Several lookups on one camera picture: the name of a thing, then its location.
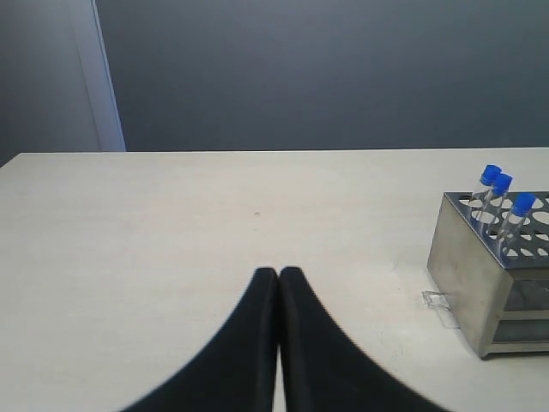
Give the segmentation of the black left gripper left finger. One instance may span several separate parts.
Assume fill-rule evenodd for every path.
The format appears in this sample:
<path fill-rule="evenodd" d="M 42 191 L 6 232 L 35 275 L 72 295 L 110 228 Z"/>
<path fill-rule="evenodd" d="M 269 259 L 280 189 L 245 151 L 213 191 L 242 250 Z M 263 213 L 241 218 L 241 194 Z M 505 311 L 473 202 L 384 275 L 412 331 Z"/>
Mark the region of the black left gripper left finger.
<path fill-rule="evenodd" d="M 127 411 L 271 411 L 278 354 L 278 276 L 258 268 L 235 309 L 183 368 Z"/>

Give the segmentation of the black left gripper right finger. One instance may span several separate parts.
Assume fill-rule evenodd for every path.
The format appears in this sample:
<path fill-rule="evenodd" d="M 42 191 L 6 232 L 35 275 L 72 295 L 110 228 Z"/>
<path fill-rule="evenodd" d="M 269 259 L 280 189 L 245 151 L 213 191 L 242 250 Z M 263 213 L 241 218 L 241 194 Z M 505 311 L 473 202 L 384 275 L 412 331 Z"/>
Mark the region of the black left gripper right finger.
<path fill-rule="evenodd" d="M 434 411 L 436 404 L 363 353 L 298 267 L 279 277 L 281 364 L 288 411 Z"/>

